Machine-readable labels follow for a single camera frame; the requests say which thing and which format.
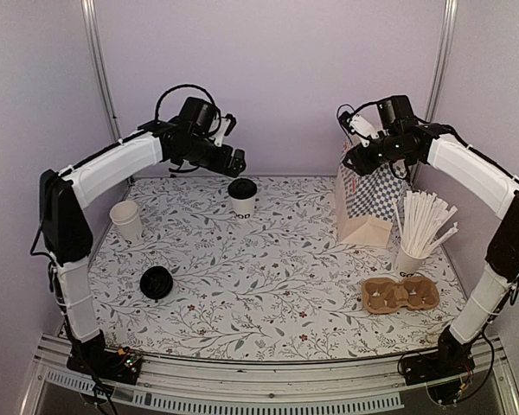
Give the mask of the stack of black cup lids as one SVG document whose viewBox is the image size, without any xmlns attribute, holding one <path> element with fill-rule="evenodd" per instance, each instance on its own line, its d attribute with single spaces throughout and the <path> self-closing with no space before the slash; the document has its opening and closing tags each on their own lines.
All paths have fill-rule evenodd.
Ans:
<svg viewBox="0 0 519 415">
<path fill-rule="evenodd" d="M 170 272 L 160 265 L 146 270 L 139 282 L 142 293 L 152 300 L 165 298 L 171 292 L 173 285 L 174 281 Z"/>
</svg>

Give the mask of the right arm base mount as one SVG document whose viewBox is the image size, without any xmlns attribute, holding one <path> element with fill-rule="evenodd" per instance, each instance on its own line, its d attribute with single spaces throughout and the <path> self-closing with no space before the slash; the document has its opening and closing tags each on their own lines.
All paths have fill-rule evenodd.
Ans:
<svg viewBox="0 0 519 415">
<path fill-rule="evenodd" d="M 397 363 L 397 371 L 407 386 L 469 373 L 474 368 L 471 350 L 453 346 L 444 346 L 430 353 L 407 352 Z"/>
</svg>

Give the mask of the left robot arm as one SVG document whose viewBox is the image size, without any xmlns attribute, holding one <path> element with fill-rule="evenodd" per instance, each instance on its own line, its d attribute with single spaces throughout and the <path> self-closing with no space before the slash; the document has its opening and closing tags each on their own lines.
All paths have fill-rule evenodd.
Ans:
<svg viewBox="0 0 519 415">
<path fill-rule="evenodd" d="M 153 119 L 129 137 L 75 165 L 60 171 L 48 169 L 40 176 L 35 240 L 45 246 L 42 256 L 49 260 L 51 287 L 60 298 L 73 356 L 93 375 L 105 374 L 112 363 L 88 283 L 93 234 L 84 209 L 130 176 L 159 163 L 189 163 L 229 177 L 246 168 L 244 150 L 223 142 L 236 126 L 236 117 L 222 114 L 211 95 L 186 98 L 169 121 L 161 120 L 160 110 L 157 105 Z"/>
</svg>

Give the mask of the stack of white paper cups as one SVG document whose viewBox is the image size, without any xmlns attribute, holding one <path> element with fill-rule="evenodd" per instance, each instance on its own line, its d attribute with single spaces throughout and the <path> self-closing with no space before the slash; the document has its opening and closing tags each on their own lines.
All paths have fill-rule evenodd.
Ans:
<svg viewBox="0 0 519 415">
<path fill-rule="evenodd" d="M 144 229 L 136 202 L 125 200 L 115 204 L 110 209 L 109 216 L 126 242 L 132 246 L 143 242 Z"/>
</svg>

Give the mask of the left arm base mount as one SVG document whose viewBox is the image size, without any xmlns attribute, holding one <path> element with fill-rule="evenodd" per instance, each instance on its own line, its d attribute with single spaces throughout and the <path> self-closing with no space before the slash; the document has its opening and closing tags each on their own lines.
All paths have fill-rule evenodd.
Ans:
<svg viewBox="0 0 519 415">
<path fill-rule="evenodd" d="M 67 368 L 101 380 L 136 385 L 142 367 L 141 358 L 139 353 L 128 347 L 108 351 L 102 347 L 73 346 Z"/>
</svg>

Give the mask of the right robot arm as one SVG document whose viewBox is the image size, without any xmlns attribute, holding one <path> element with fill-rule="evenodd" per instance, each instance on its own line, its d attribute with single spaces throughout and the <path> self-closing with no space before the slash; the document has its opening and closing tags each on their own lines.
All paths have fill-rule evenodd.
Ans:
<svg viewBox="0 0 519 415">
<path fill-rule="evenodd" d="M 500 220 L 487 248 L 482 276 L 464 309 L 439 336 L 437 351 L 402 362 L 409 372 L 447 377 L 473 367 L 472 343 L 519 285 L 519 178 L 471 147 L 450 125 L 417 117 L 406 95 L 379 99 L 373 105 L 380 130 L 358 109 L 337 117 L 345 133 L 360 140 L 345 153 L 344 167 L 368 176 L 385 163 L 402 161 L 407 167 L 424 163 L 462 184 Z"/>
</svg>

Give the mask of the black plastic cup lid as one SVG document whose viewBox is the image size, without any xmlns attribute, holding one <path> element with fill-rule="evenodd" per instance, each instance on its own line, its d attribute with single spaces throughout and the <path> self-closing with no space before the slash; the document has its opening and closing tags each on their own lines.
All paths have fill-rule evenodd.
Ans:
<svg viewBox="0 0 519 415">
<path fill-rule="evenodd" d="M 229 197 L 237 201 L 254 198 L 257 191 L 257 184 L 252 180 L 243 177 L 233 180 L 227 188 Z"/>
</svg>

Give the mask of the checkered paper takeout bag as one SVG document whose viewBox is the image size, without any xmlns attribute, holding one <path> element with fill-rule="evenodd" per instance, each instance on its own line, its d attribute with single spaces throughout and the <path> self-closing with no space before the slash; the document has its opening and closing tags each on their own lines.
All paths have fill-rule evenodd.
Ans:
<svg viewBox="0 0 519 415">
<path fill-rule="evenodd" d="M 351 105 L 342 104 L 336 118 L 345 111 L 355 115 Z M 359 176 L 342 165 L 345 153 L 355 146 L 345 134 L 335 189 L 337 242 L 384 248 L 394 223 L 394 202 L 401 201 L 409 172 L 400 161 Z"/>
</svg>

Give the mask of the white paper coffee cup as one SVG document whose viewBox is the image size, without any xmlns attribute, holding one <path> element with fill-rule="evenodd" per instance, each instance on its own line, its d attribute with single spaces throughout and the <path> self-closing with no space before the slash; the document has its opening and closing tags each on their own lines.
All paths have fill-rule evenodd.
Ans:
<svg viewBox="0 0 519 415">
<path fill-rule="evenodd" d="M 234 217 L 237 220 L 248 220 L 250 219 L 255 211 L 255 197 L 249 197 L 246 199 L 237 199 L 232 196 L 229 197 L 232 208 L 234 211 Z"/>
</svg>

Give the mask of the brown cardboard cup carrier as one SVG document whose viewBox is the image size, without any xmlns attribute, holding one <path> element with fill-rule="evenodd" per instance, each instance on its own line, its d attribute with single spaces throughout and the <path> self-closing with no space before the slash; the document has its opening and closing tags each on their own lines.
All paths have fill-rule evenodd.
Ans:
<svg viewBox="0 0 519 415">
<path fill-rule="evenodd" d="M 439 305 L 436 284 L 424 276 L 403 278 L 369 278 L 362 285 L 362 305 L 370 314 L 392 314 L 408 310 L 431 310 Z"/>
</svg>

